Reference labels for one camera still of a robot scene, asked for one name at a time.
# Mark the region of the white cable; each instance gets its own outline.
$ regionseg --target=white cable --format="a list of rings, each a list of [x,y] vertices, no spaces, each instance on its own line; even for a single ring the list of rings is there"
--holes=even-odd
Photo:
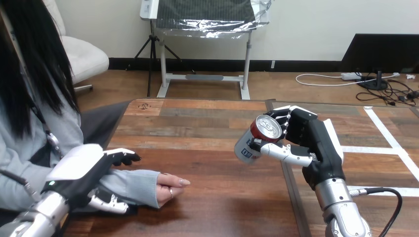
[[[303,84],[303,85],[313,85],[313,86],[344,86],[344,85],[353,85],[353,84],[364,83],[364,82],[368,82],[368,81],[373,81],[373,80],[376,80],[376,79],[371,79],[371,80],[363,80],[363,81],[351,82],[351,83],[346,83],[346,84],[333,84],[333,85],[328,84],[328,85],[321,85],[321,84],[309,84],[309,83],[303,83],[303,82],[300,82],[300,81],[298,80],[298,78],[299,78],[299,77],[302,77],[302,76],[318,76],[318,77],[324,77],[324,78],[342,78],[342,77],[330,77],[330,76],[318,75],[318,74],[302,74],[302,75],[298,75],[298,76],[295,78],[295,80],[296,80],[298,83],[300,83],[300,84]],[[383,79],[385,79],[385,78],[394,78],[394,77],[398,77],[398,76],[400,76],[400,74],[399,74],[399,73],[393,73],[393,75],[392,75],[392,76],[382,77],[382,78],[383,78]]]

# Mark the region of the soda can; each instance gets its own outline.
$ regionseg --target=soda can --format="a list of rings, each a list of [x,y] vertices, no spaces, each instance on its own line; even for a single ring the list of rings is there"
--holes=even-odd
[[[234,146],[234,153],[237,158],[245,163],[253,163],[261,157],[260,152],[249,147],[253,138],[277,143],[282,135],[282,129],[276,120],[268,115],[260,115],[250,125],[250,128],[244,133]]]

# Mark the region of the black monitor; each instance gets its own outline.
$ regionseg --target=black monitor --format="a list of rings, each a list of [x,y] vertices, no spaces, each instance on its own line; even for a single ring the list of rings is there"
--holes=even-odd
[[[419,35],[356,34],[340,65],[341,72],[376,73],[377,80],[359,83],[384,90],[382,73],[419,73]]]

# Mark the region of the power strip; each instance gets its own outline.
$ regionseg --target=power strip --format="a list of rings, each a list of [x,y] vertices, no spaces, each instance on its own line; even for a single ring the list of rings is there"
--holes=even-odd
[[[358,76],[357,73],[342,73],[340,75],[341,75],[342,80],[357,80],[357,79],[361,79],[361,77]]]

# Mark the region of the sweater sleeve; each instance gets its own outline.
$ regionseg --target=sweater sleeve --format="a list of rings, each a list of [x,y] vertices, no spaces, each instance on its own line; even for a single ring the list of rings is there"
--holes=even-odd
[[[21,161],[16,151],[8,148],[0,134],[0,169],[16,174],[31,183],[31,186],[40,191],[45,178],[52,168],[33,165],[29,161]],[[14,211],[26,210],[33,199],[25,192],[22,185],[0,175],[0,208]]]
[[[160,208],[156,197],[157,177],[152,170],[115,170],[100,180],[100,185],[129,203]]]

